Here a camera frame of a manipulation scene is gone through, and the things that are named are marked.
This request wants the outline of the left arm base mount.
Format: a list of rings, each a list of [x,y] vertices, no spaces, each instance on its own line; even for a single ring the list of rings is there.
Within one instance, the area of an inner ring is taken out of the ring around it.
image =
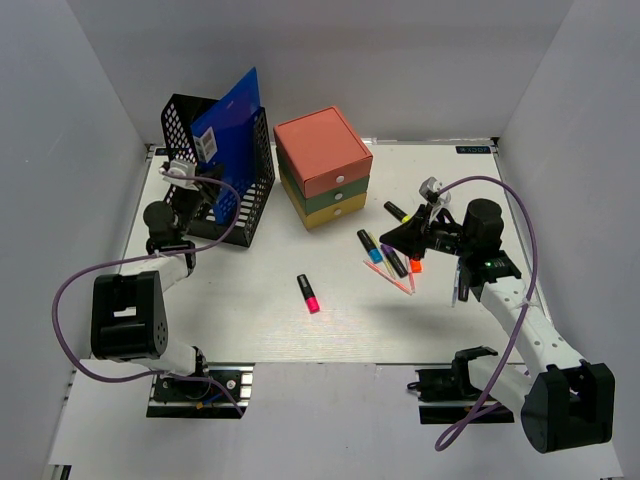
[[[209,376],[226,388],[242,412],[251,398],[254,366],[209,365]],[[241,415],[222,390],[210,383],[171,377],[153,378],[146,410],[147,418],[240,419]]]

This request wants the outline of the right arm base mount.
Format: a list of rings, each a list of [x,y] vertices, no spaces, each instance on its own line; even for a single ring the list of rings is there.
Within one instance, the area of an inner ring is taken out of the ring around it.
[[[406,390],[418,398],[422,425],[452,425],[462,420],[479,398],[480,390],[462,393],[454,384],[450,367],[430,366],[415,371],[416,379]]]

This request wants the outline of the pink highlighter marker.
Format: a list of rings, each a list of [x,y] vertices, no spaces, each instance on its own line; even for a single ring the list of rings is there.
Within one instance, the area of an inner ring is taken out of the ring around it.
[[[296,277],[296,280],[308,311],[311,314],[318,313],[320,311],[320,305],[307,276],[300,274]]]

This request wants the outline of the salmon top drawer box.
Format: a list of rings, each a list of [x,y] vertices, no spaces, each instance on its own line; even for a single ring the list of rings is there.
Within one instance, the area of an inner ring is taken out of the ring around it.
[[[306,198],[370,174],[373,155],[336,106],[281,123],[274,135],[277,151]]]

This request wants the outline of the blue plastic folder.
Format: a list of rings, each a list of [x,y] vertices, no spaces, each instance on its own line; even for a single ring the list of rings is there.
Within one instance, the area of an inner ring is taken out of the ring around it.
[[[236,198],[243,196],[255,180],[253,128],[260,109],[257,71],[251,69],[191,123],[199,166],[205,171],[222,166],[221,180],[235,189],[222,189],[212,206],[218,224],[233,217]]]

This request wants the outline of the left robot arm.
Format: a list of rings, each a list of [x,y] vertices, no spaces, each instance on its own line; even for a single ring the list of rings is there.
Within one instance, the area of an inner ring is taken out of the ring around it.
[[[94,281],[91,349],[100,360],[131,362],[177,376],[177,387],[199,399],[211,387],[204,354],[169,334],[164,292],[196,266],[195,244],[185,235],[197,212],[217,200],[224,168],[202,173],[204,182],[174,184],[171,201],[154,201],[143,212],[151,258],[125,274]]]

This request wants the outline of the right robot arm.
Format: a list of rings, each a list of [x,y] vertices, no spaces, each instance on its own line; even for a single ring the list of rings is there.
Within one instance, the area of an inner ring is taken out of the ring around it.
[[[613,434],[615,378],[571,347],[542,310],[529,302],[521,272],[501,248],[501,207],[471,201],[462,223],[448,210],[422,205],[381,243],[413,258],[428,250],[451,254],[459,265],[458,298],[474,296],[509,335],[527,370],[501,366],[495,351],[456,353],[448,386],[472,399],[486,388],[518,418],[540,453],[607,443]]]

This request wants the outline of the purple highlighter marker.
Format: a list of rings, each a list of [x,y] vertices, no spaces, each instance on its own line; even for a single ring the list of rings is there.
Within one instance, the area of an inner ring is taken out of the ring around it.
[[[382,244],[381,245],[382,252],[385,256],[385,259],[390,264],[393,271],[399,278],[405,278],[408,276],[408,271],[405,264],[400,260],[400,257],[396,253],[396,251],[390,247],[389,245]]]

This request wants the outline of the orange highlighter marker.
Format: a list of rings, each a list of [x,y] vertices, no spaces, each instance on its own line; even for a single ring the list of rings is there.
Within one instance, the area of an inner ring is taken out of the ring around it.
[[[423,271],[422,263],[420,260],[409,260],[409,265],[412,273],[421,273]]]

